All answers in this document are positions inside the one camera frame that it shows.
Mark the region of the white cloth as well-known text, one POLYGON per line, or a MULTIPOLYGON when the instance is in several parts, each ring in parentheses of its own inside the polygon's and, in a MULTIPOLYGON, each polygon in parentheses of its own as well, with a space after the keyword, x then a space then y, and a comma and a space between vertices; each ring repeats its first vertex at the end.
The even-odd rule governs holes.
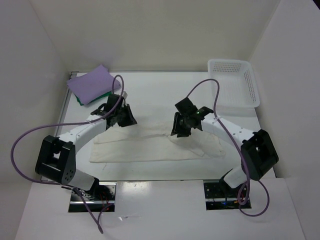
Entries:
POLYGON ((201 160, 225 155, 217 136, 194 130, 188 137, 171 134, 168 121, 113 126, 93 139, 90 163, 201 160))

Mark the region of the purple t shirt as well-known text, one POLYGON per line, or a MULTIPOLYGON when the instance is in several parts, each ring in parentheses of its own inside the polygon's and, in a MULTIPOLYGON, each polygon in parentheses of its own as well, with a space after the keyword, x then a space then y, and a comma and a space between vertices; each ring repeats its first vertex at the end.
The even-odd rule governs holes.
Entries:
POLYGON ((121 83, 116 80, 113 85, 114 77, 103 65, 99 65, 91 72, 82 76, 76 76, 67 81, 67 87, 76 96, 81 106, 106 97, 113 90, 121 88, 121 83))

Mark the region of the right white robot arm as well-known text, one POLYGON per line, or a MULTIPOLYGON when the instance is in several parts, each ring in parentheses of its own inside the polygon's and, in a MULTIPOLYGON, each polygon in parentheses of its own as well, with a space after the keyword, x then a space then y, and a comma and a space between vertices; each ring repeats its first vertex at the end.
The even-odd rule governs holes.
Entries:
POLYGON ((213 134, 229 143, 243 157, 237 166, 220 179, 219 191, 225 197, 232 196, 237 187, 248 179, 259 181, 279 161, 279 156, 267 131, 252 131, 236 125, 219 115, 214 110, 203 106, 197 108, 189 98, 175 104, 172 136, 186 138, 192 129, 213 134))

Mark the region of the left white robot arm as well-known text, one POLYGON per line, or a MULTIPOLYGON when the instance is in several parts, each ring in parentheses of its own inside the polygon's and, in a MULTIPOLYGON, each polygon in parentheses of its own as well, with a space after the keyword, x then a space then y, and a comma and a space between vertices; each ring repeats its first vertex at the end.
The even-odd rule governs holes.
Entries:
POLYGON ((94 200, 105 189, 98 178, 77 169, 77 153, 88 142, 114 125, 123 128, 136 124, 126 97, 111 94, 106 103, 90 113, 85 124, 59 136, 48 135, 43 139, 35 172, 60 185, 77 188, 87 199, 94 200))

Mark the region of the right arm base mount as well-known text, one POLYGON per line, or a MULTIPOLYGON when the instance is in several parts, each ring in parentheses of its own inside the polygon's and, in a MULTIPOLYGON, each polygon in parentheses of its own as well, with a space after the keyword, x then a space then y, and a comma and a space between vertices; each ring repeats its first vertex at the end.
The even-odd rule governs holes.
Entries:
POLYGON ((238 192, 240 186, 227 189, 225 193, 219 180, 215 179, 205 180, 203 182, 203 188, 207 211, 234 210, 239 208, 238 192))

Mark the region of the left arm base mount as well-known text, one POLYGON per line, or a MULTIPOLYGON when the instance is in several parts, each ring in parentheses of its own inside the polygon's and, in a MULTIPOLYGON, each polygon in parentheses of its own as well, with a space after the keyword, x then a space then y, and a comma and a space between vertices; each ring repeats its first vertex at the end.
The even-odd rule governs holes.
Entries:
MULTIPOLYGON (((95 192, 85 191, 79 189, 83 199, 85 200, 88 208, 94 212, 98 213, 101 210, 105 212, 115 211, 115 198, 116 198, 116 183, 100 184, 95 192)), ((71 187, 62 186, 63 189, 71 190, 71 196, 69 201, 68 212, 69 213, 85 213, 87 208, 83 203, 79 195, 72 190, 71 187)))

